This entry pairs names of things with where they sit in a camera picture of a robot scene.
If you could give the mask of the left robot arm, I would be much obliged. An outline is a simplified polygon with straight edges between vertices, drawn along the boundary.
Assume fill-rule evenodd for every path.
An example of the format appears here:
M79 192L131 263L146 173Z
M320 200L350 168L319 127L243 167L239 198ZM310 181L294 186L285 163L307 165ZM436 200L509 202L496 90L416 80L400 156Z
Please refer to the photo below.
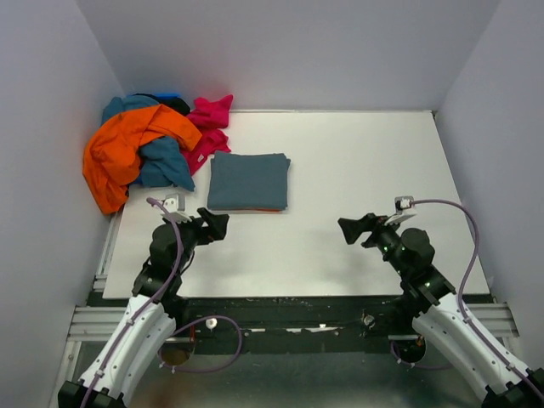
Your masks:
M204 207L194 217L164 212L162 218L122 318L89 368L60 387L60 407L129 406L155 355L182 326L184 301L178 290L184 267L197 247L225 238L230 218Z

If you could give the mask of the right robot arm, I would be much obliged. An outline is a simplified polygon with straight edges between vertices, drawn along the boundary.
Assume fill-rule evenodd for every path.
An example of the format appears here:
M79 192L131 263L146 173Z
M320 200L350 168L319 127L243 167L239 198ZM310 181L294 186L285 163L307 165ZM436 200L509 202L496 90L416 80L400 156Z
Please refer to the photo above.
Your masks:
M431 343L465 378L483 407L541 407L543 370L532 369L508 351L434 267L435 250L426 231L399 233L386 216L368 213L337 221L347 244L362 234L400 277L399 306L411 328Z

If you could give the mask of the grey-blue t-shirt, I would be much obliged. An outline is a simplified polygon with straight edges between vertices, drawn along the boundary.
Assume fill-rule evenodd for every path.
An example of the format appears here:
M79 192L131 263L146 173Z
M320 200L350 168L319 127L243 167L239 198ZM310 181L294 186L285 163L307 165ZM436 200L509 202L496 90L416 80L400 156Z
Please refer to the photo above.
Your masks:
M211 160L207 207L288 207L291 160L283 153L237 155L218 152Z

